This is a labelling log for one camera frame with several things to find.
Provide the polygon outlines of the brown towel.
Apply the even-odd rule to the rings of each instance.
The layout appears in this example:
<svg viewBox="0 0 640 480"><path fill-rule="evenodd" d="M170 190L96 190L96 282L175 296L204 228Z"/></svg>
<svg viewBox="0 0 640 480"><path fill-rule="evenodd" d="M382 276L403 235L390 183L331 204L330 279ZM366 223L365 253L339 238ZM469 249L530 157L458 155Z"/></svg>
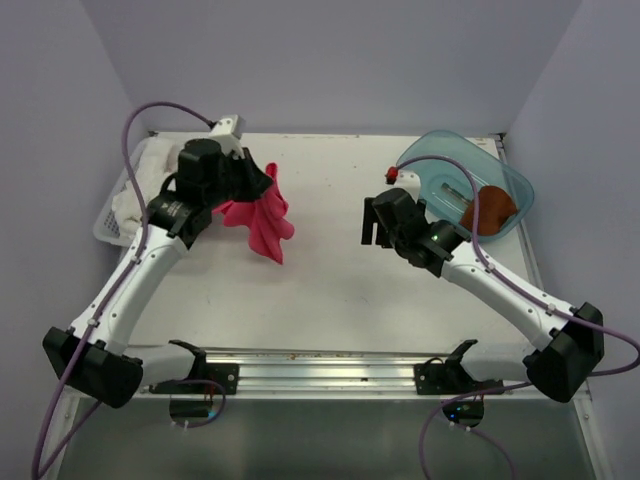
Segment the brown towel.
<svg viewBox="0 0 640 480"><path fill-rule="evenodd" d="M484 186L478 191L479 219L477 233L480 236L497 235L507 221L518 213L516 204L503 189Z"/></svg>

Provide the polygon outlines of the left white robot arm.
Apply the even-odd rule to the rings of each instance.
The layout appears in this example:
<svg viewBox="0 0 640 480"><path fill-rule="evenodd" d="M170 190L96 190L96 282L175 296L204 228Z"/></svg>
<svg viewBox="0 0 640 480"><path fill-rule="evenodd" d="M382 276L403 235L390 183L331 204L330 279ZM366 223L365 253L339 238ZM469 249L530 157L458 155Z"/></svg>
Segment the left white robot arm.
<svg viewBox="0 0 640 480"><path fill-rule="evenodd" d="M112 408L147 385L201 390L208 379L203 349L172 340L134 351L131 335L164 277L211 224L213 210L259 200L272 184L246 147L205 138L186 142L177 171L149 202L146 224L98 297L67 329L53 327L45 335L43 348L61 383Z"/></svg>

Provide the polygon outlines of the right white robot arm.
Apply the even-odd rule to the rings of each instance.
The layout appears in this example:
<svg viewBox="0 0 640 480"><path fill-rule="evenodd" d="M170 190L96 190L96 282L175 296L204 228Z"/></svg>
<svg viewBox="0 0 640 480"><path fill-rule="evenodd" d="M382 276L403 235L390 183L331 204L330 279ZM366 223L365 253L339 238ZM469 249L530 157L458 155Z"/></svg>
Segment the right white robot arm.
<svg viewBox="0 0 640 480"><path fill-rule="evenodd" d="M364 201L361 242L393 249L416 268L461 287L514 326L524 347L463 341L441 361L414 367L420 394L462 394L528 382L548 398L569 402L604 356L602 313L547 295L476 249L469 233L426 219L426 204L402 188Z"/></svg>

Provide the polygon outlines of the pink towel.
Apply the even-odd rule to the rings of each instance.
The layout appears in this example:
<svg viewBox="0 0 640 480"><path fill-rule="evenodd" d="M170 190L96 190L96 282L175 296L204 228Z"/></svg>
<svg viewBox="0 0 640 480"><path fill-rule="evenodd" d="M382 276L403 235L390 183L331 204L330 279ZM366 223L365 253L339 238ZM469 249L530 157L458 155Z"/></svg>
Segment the pink towel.
<svg viewBox="0 0 640 480"><path fill-rule="evenodd" d="M278 185L278 165L274 162L267 164L265 173L273 184L259 200L228 201L215 208L212 214L222 215L225 227L247 227L249 248L282 265L284 254L281 242L294 236L295 227L286 218L289 204Z"/></svg>

